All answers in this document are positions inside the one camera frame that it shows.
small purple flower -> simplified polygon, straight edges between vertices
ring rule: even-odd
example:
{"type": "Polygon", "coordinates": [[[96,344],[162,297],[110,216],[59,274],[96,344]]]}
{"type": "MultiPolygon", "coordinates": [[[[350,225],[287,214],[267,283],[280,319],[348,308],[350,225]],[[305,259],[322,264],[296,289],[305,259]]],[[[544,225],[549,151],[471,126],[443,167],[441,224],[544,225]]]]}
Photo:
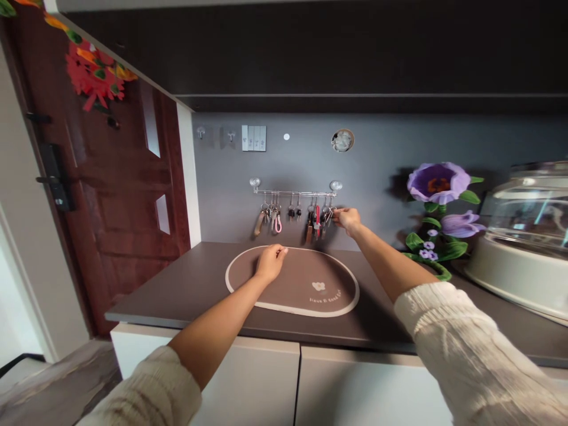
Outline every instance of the small purple flower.
{"type": "Polygon", "coordinates": [[[463,215],[448,215],[442,217],[442,232],[450,237],[468,238],[477,234],[479,231],[487,229],[483,225],[474,223],[479,219],[479,215],[473,214],[471,210],[463,215]]]}
{"type": "Polygon", "coordinates": [[[406,187],[418,201],[448,204],[458,199],[472,178],[454,163],[424,163],[408,176],[406,187]]]}

white knit sweater sleeve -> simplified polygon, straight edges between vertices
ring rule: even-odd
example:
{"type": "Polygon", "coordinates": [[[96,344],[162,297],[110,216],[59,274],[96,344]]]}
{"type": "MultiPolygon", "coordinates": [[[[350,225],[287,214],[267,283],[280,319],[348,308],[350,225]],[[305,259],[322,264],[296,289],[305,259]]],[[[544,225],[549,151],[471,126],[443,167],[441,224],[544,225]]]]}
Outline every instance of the white knit sweater sleeve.
{"type": "Polygon", "coordinates": [[[161,346],[78,425],[186,426],[200,406],[195,379],[172,348],[161,346]]]}
{"type": "Polygon", "coordinates": [[[568,425],[566,394],[450,283],[413,288],[395,312],[461,425],[568,425]]]}

white switch panel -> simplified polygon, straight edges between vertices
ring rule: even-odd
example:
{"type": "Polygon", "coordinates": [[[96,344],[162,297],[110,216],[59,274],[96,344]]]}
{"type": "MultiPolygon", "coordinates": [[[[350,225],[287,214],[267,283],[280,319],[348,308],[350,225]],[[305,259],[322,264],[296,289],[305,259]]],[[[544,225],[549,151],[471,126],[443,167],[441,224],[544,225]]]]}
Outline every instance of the white switch panel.
{"type": "Polygon", "coordinates": [[[243,151],[248,151],[249,150],[249,128],[248,126],[241,126],[241,133],[242,133],[242,138],[243,138],[243,151]]]}
{"type": "Polygon", "coordinates": [[[248,131],[248,150],[254,151],[254,126],[249,126],[248,131]]]}
{"type": "Polygon", "coordinates": [[[266,152],[266,126],[260,126],[260,151],[266,152]]]}
{"type": "Polygon", "coordinates": [[[260,151],[260,126],[254,126],[254,150],[260,151]]]}
{"type": "Polygon", "coordinates": [[[266,152],[266,126],[242,125],[243,152],[266,152]]]}

dark cabinet above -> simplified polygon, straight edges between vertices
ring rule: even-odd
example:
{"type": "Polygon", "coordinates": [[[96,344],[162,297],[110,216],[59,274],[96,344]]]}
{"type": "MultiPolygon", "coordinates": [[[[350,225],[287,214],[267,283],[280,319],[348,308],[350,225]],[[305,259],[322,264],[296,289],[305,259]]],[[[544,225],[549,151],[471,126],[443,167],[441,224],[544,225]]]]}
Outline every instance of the dark cabinet above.
{"type": "Polygon", "coordinates": [[[196,111],[568,111],[568,2],[66,12],[72,3],[57,2],[78,27],[196,111]]]}

white appliance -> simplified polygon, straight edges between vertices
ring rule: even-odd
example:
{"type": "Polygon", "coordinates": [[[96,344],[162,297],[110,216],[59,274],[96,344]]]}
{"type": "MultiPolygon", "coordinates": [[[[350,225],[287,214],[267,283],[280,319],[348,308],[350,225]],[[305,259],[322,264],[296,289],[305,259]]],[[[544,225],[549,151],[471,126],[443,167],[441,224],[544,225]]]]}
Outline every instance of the white appliance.
{"type": "Polygon", "coordinates": [[[487,233],[464,271],[497,295],[568,326],[568,162],[514,166],[493,197],[487,233]]]}

